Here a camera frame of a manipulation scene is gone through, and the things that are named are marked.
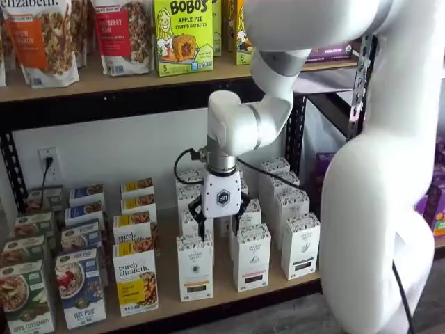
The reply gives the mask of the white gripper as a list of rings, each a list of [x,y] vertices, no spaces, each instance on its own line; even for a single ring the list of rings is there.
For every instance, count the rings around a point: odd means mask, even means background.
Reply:
[[[198,235],[205,239],[207,218],[232,217],[232,232],[236,237],[240,220],[250,204],[251,197],[241,191],[241,177],[238,170],[228,176],[204,174],[201,195],[188,204],[188,210],[198,225]]]

